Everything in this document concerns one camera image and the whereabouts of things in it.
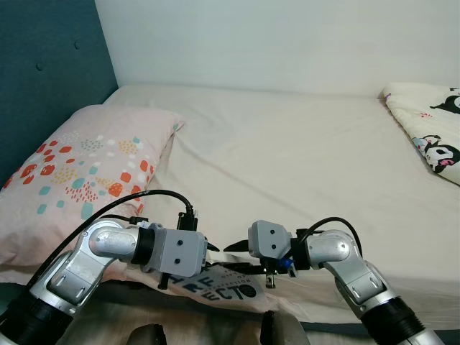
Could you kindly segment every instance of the blue component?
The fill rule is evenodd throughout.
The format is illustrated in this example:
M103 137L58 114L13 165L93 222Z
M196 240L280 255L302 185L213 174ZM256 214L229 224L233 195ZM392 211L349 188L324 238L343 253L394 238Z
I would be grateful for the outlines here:
M278 261L278 264L280 265L280 267L285 268L285 269L288 269L293 263L294 261L292 261L291 259L285 259L285 258L282 258Z

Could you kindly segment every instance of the bed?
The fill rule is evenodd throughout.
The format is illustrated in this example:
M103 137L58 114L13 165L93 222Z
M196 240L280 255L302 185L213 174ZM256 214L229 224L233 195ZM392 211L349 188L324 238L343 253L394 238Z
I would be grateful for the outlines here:
M324 217L342 216L359 232L364 257L427 326L460 328L459 188L423 169L383 100L190 86L117 90L93 1L25 3L22 10L17 1L1 2L0 32L8 49L0 51L6 124L0 137L4 147L13 148L1 153L2 182L84 106L105 101L175 111L185 126L168 142L149 187L187 196L198 209L199 230L213 244L223 249L246 238L257 219L294 232ZM28 140L18 144L18 136ZM150 198L143 214L175 226L179 211L168 199ZM35 269L0 267L1 295L13 296ZM264 286L263 277L255 279ZM308 271L295 280L277 277L277 288L264 290L266 303L260 305L172 302L155 287L153 277L128 269L119 280L102 284L95 298L127 308L173 306L251 321L259 321L268 308L283 308L305 329L365 334L327 272Z

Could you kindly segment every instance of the cartoon character print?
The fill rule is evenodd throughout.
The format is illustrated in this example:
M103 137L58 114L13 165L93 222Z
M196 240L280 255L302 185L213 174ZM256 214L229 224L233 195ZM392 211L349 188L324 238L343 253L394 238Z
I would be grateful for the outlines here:
M412 141L436 174L460 161L460 151L451 145L440 145L441 137L438 135L413 138Z
M460 114L460 96L452 95L446 98L444 103L439 104L438 106L430 106L432 109L442 109L445 111L450 111L454 114Z

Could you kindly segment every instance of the black cable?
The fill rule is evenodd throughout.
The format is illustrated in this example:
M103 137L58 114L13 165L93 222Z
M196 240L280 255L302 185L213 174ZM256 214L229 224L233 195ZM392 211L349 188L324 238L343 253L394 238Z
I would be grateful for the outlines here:
M361 248L361 241L359 240L359 236L357 231L354 229L354 227L345 219L340 218L340 217L328 217L325 219L321 219L320 221L317 221L314 223L314 225L310 226L308 229L301 229L301 230L307 230L304 235L300 238L300 241L298 242L299 244L303 243L306 241L307 237L309 237L311 234L316 234L319 233L319 231L316 231L317 228L320 226L326 224L326 223L331 223L332 221L338 221L340 223L343 223L346 225L346 227L351 231L353 234L354 240L356 242L356 245L358 246L359 253L362 257L362 248ZM291 255L292 250L289 249L289 251L286 253L285 257L289 257Z
M162 189L153 189L153 190L145 190L143 192L138 192L135 194L124 196L114 202L110 203L109 205L104 206L99 211L94 213L91 217L86 219L76 230L72 232L62 243L57 246L57 248L50 254L50 256L40 265L38 270L34 273L32 278L30 278L29 282L27 283L27 288L30 289L40 278L40 276L45 272L45 270L52 264L52 262L58 257L59 253L64 250L64 248L72 242L74 238L76 238L84 229L86 229L91 223L93 223L97 218L102 216L108 210L118 206L121 203L129 201L135 198L141 198L143 196L153 196L153 195L163 195L163 196L172 196L173 198L177 198L185 204L186 213L193 215L193 206L187 198L179 193L173 192L171 190L162 190Z
M120 219L121 221L130 221L131 220L128 217L119 216L118 214L106 214L105 216L102 216L101 218L115 218L115 219Z

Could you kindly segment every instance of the polka dot pillowcase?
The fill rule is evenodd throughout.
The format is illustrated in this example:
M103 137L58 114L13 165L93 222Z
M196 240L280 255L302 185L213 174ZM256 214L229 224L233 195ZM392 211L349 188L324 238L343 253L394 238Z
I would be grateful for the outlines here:
M177 114L154 108L88 106L30 156L0 192L0 265L39 265L106 204L147 189ZM144 199L113 213L136 216Z

